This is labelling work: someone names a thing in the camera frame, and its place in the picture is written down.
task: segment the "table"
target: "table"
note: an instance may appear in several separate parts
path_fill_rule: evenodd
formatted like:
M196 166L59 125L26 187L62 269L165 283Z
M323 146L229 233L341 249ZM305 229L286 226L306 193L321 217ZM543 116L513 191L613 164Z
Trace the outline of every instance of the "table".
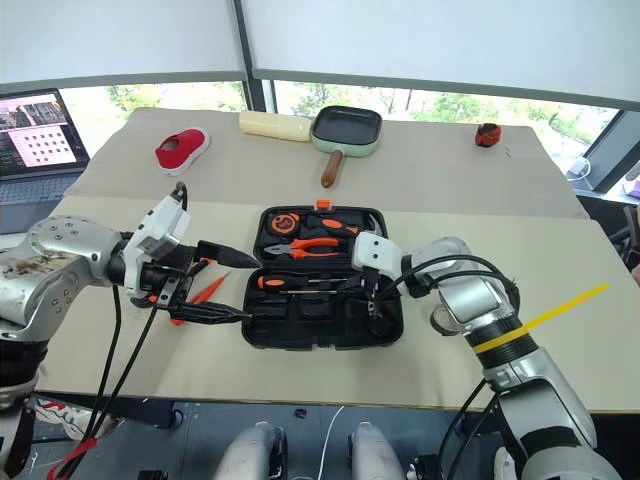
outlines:
M76 214L115 229L137 225L156 200L75 197L55 214ZM252 250L261 205L191 202L184 239L208 239ZM457 235L473 253L514 277L524 321L606 282L607 292L534 331L591 411L640 411L639 291L600 227L592 221L504 215L384 211L389 235L405 249ZM204 276L210 282L222 267ZM248 270L234 270L215 301L236 307ZM147 311L124 301L113 376L143 327ZM480 364L460 337L440 337L428 324L432 294L403 299L405 332L388 347L355 351L260 350L240 325L174 327L159 315L122 394L190 400L310 402L458 407L480 378ZM113 329L110 289L87 288L50 343L38 388L94 393ZM482 407L487 392L473 404Z
M347 158L336 184L320 185L329 155L310 142L243 134L238 114L137 109L69 190L77 196L158 199L175 184L154 149L188 127L211 146L180 179L198 201L334 204L387 211L588 218L529 127L505 126L492 148L474 144L475 125L383 122L378 149Z

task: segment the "laptop keyboard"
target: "laptop keyboard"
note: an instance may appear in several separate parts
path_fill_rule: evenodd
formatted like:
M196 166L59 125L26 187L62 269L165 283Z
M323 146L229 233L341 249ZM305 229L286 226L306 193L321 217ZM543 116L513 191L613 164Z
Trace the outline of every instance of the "laptop keyboard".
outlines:
M0 183L0 205L60 200L78 177L39 178L27 182Z

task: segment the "window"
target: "window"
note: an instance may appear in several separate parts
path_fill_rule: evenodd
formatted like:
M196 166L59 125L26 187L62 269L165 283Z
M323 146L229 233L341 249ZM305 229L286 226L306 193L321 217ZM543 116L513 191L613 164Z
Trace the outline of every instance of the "window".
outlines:
M616 109L568 103L401 88L275 82L278 112L316 115L327 105L368 108L388 120L528 125L553 161L566 171L582 155Z
M90 156L138 107L227 112L246 108L241 82L114 85L66 88L60 93Z

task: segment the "frying pan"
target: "frying pan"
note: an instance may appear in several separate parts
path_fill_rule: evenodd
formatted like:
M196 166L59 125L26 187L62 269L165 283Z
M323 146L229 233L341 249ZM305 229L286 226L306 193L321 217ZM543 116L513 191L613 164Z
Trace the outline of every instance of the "frying pan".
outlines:
M382 117L373 110L338 105L320 110L311 127L311 141L331 154L322 174L324 188L335 182L343 157L364 157L376 149L381 128Z

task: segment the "pliers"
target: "pliers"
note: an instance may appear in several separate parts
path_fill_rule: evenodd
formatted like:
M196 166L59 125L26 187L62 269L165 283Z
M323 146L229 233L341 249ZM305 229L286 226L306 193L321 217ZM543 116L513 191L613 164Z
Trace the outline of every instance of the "pliers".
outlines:
M266 247L264 251L272 255L283 255L288 253L294 260L302 260L307 257L334 257L339 255L339 253L313 253L307 252L307 249L312 247L337 247L339 243L340 242L337 238L327 237L311 238L309 240L295 239L289 244L281 243L278 245L271 245L270 247Z

